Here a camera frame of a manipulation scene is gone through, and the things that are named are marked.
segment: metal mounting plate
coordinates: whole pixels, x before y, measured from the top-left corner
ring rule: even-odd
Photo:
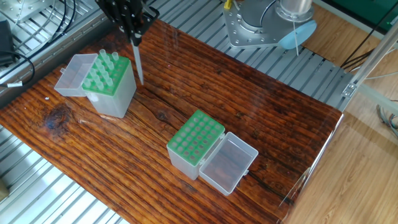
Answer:
[[[53,4],[52,0],[25,0],[25,3],[23,0],[2,0],[0,3],[0,12],[14,22],[17,22],[19,17],[18,23],[20,23],[30,19],[51,4]]]
[[[223,14],[228,38],[233,47],[250,49],[278,46],[278,41],[270,38],[268,34],[255,34],[243,28],[240,25],[241,21],[238,21],[239,11],[234,5],[231,6],[231,9],[224,9]]]

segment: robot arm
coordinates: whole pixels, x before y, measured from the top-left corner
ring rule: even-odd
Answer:
[[[158,18],[159,11],[146,5],[146,0],[96,0],[109,20],[117,23],[134,46]]]

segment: wood grain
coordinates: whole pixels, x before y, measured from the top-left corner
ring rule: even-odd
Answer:
[[[316,5],[317,31],[305,46],[341,65],[367,33]],[[357,56],[380,41],[371,37]],[[398,51],[386,55],[370,77],[398,71]],[[398,96],[398,76],[365,80],[387,98]],[[377,103],[357,94],[300,194],[288,224],[397,223],[398,140],[376,115]]]
[[[99,49],[135,64],[118,30],[81,53]],[[4,108],[0,123],[131,223],[283,219],[291,203],[284,197],[341,113],[162,22],[140,51],[145,85],[123,119],[98,114],[86,98],[60,96],[53,87],[61,65]],[[197,109],[259,151],[228,197],[170,163],[165,145]]]

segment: pipette tip box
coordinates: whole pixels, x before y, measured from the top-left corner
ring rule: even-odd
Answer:
[[[167,143],[170,160],[195,180],[199,175],[229,195],[258,155],[258,151],[204,112],[197,110]]]

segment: metal grating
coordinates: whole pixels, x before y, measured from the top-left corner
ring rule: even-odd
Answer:
[[[351,74],[300,47],[235,49],[228,40],[223,2],[215,0],[155,0],[160,19],[204,43],[246,63],[302,93],[343,111],[349,99],[341,97]]]
[[[54,3],[39,12],[32,18],[25,22],[15,23],[8,19],[13,30],[13,41],[14,49],[23,55],[30,56],[39,50],[47,41],[49,41],[54,35],[57,27],[61,23],[64,3],[61,0],[54,0]],[[76,13],[74,21],[79,20],[88,11],[92,10],[93,6],[84,3],[83,1],[76,2]],[[73,12],[73,1],[67,0],[67,15],[65,22],[61,26],[61,31],[69,24]]]
[[[0,126],[1,223],[127,223]]]
[[[87,12],[98,10],[96,5],[87,2],[79,1],[76,20],[81,20],[81,26],[90,22],[84,20]],[[308,49],[301,47],[296,56],[295,50],[280,47],[231,48],[219,0],[148,2],[160,11],[161,20],[229,56],[341,111],[347,105],[348,100],[340,93],[351,75]],[[42,30],[39,27],[50,15],[51,7],[35,19],[18,25],[14,44],[20,45],[21,52],[31,54],[52,35],[62,17],[60,6],[62,3],[57,2],[56,16]],[[68,7],[73,7],[70,0]],[[11,192],[0,202],[1,223],[127,223],[2,126],[0,178]]]

